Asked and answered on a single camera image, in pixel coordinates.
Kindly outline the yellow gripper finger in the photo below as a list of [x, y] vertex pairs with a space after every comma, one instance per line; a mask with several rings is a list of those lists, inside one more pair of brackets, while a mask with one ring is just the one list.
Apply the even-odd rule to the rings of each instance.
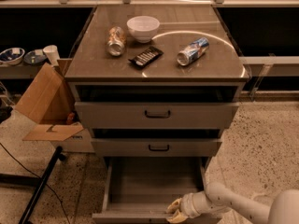
[[177, 210], [179, 210], [181, 203], [181, 199], [175, 199], [167, 208], [166, 208], [166, 213], [167, 214], [174, 214]]
[[167, 221], [171, 224], [179, 224], [184, 222], [188, 219], [188, 216], [180, 212], [179, 210], [176, 210], [172, 213], [172, 216], [167, 219]]

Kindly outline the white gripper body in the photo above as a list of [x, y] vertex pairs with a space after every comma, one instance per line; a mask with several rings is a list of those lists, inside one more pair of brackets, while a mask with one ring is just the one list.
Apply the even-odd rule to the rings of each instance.
[[179, 212], [186, 218], [196, 218], [204, 214], [217, 215], [228, 211], [229, 207], [214, 204], [203, 191], [185, 194], [179, 205]]

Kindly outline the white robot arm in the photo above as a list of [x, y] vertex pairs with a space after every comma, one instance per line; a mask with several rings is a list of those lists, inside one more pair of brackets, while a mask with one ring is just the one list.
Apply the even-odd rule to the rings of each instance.
[[235, 210], [252, 224], [299, 224], [299, 190], [284, 190], [267, 206], [238, 195], [219, 182], [210, 182], [204, 191], [174, 200], [166, 209], [170, 214], [166, 220], [181, 223], [224, 208]]

